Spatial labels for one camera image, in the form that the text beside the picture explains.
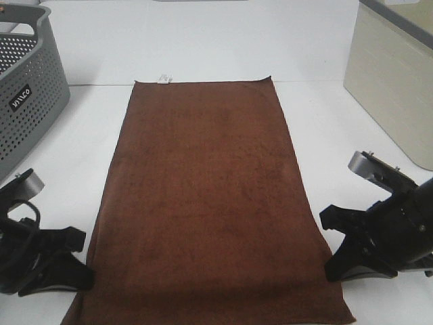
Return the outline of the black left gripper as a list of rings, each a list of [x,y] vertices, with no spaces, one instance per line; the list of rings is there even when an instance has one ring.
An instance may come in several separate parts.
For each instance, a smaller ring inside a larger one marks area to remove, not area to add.
[[[19,221],[10,219],[9,210],[27,206],[34,214]],[[60,291],[79,292],[93,288],[95,272],[71,253],[81,252],[86,233],[75,228],[41,230],[41,214],[24,199],[13,199],[1,217],[1,293],[19,297]],[[43,253],[58,253],[43,258]]]

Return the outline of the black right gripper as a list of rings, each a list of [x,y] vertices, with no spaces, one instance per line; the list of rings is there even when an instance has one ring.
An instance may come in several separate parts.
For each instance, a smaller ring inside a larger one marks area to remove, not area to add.
[[[324,266],[329,282],[397,277],[398,272],[432,272],[432,180],[392,194],[366,211],[333,204],[319,214],[324,230],[367,234],[364,247],[345,236]]]

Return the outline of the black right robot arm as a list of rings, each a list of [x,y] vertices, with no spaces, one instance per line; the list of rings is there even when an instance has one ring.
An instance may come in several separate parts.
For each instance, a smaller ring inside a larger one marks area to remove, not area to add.
[[[323,229],[345,235],[325,264],[328,281],[391,279],[415,271],[432,276],[432,181],[366,211],[330,205],[319,216]]]

